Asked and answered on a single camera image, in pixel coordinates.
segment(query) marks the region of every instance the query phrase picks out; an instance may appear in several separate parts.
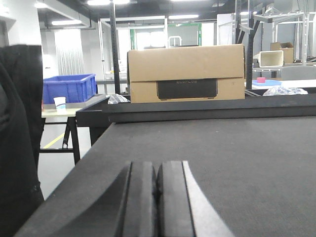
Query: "blue tray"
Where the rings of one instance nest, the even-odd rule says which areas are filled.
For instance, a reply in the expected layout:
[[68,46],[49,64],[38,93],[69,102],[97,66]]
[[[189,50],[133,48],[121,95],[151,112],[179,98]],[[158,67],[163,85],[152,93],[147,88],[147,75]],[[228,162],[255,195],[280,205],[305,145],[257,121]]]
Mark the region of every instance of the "blue tray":
[[281,85],[282,82],[278,80],[266,80],[265,83],[258,83],[257,80],[253,80],[252,84],[258,85],[258,86],[267,86],[267,85]]

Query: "plastic bag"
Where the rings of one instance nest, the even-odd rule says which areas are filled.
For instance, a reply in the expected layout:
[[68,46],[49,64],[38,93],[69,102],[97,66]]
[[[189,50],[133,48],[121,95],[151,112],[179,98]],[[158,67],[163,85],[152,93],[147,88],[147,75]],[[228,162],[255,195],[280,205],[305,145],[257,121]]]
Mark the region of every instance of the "plastic bag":
[[263,96],[270,96],[270,95],[306,95],[308,94],[307,91],[301,89],[301,88],[287,88],[281,85],[274,86],[270,89],[268,89]]
[[121,96],[119,94],[113,94],[110,96],[108,104],[109,105],[116,105],[118,103],[126,103],[130,102],[128,99],[126,99],[124,96]]

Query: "floor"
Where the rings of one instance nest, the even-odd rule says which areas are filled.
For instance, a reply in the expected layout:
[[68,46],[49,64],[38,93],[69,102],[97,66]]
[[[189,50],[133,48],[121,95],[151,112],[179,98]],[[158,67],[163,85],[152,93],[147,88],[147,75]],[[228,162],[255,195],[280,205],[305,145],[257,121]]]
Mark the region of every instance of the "floor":
[[[47,122],[66,121],[67,118],[47,118]],[[62,134],[65,132],[65,125],[46,125],[44,128],[40,146],[48,148],[61,148],[63,142]],[[88,127],[78,128],[78,139],[80,148],[80,157],[90,149],[90,134]],[[44,199],[47,199],[52,191],[75,167],[72,153],[44,153],[39,155],[39,181]]]

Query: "black product label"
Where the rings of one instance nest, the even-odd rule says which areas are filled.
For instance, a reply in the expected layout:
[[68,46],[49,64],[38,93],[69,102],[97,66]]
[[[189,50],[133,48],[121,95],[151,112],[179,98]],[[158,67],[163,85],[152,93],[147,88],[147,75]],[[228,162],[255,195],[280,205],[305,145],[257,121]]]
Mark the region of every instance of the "black product label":
[[160,100],[214,98],[217,96],[217,79],[157,81],[157,94]]

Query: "curtain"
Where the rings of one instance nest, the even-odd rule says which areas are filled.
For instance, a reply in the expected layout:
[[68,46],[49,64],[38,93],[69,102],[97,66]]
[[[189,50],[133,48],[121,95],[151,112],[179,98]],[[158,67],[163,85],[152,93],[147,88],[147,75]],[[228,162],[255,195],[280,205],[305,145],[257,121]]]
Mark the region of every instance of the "curtain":
[[84,74],[80,30],[55,31],[55,44],[59,74]]

